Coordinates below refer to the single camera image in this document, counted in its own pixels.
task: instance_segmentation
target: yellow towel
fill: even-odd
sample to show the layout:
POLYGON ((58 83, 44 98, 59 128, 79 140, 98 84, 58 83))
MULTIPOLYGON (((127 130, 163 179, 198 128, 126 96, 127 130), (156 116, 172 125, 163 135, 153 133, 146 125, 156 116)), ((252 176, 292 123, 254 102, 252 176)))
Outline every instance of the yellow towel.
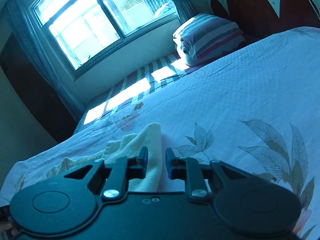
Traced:
POLYGON ((130 180, 129 191, 156 191, 162 171, 161 127, 158 123, 147 125, 139 134, 128 134, 119 141, 109 141, 104 150, 93 155, 76 160, 65 157, 61 164, 52 167, 40 181, 96 159, 102 158, 105 163, 114 163, 123 156, 138 156, 144 146, 148 148, 147 175, 145 179, 130 180))

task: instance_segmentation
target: black plastic mount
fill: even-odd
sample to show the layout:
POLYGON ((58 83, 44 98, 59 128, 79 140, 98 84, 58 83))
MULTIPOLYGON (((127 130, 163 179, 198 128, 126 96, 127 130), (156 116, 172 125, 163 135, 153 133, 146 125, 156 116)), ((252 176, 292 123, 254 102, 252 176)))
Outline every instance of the black plastic mount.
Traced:
POLYGON ((95 160, 23 189, 10 203, 17 239, 298 239, 292 192, 218 160, 199 164, 171 148, 165 158, 185 192, 128 192, 129 180, 146 177, 145 147, 138 157, 95 160))

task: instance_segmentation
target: flower pattern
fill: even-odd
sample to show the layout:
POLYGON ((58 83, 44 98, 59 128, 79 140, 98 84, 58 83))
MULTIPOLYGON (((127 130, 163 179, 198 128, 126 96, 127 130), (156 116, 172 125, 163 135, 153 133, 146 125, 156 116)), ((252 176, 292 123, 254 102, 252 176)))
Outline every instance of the flower pattern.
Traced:
POLYGON ((140 110, 143 106, 143 103, 138 103, 135 105, 133 111, 127 115, 124 116, 121 120, 121 122, 119 122, 118 124, 118 128, 121 131, 131 131, 132 128, 135 125, 135 119, 139 116, 139 113, 137 112, 138 110, 140 110))
POLYGON ((298 128, 291 125, 292 152, 290 161, 286 144, 275 128, 261 120, 250 120, 243 123, 259 136, 266 146, 239 146, 239 148, 256 158, 266 170, 261 174, 255 174, 256 176, 277 184, 281 182, 282 186, 287 184, 288 187, 291 187, 292 192, 298 196, 302 210, 293 231, 302 240, 306 240, 316 226, 312 226, 301 236, 305 223, 312 214, 308 207, 313 196, 315 177, 306 183, 308 155, 298 128))

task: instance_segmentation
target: headboard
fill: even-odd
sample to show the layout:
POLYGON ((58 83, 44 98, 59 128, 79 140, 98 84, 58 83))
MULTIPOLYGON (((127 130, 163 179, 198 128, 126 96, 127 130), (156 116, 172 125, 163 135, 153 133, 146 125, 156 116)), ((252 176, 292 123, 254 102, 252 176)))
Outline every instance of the headboard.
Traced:
POLYGON ((216 16, 236 22, 245 34, 260 39, 301 26, 320 28, 320 0, 208 1, 216 16))

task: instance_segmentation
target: floral bedspread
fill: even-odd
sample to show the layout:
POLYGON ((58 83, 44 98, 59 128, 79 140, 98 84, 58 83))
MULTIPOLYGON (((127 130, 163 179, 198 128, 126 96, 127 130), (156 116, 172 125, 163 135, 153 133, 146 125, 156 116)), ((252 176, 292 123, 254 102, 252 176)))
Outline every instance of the floral bedspread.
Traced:
MULTIPOLYGON (((0 191, 7 204, 65 156, 103 149, 109 140, 161 125, 162 152, 201 163, 218 159, 294 192, 295 233, 320 237, 320 30, 278 33, 223 57, 179 82, 96 122, 69 140, 14 165, 0 191)), ((159 191, 184 190, 165 167, 159 191)))

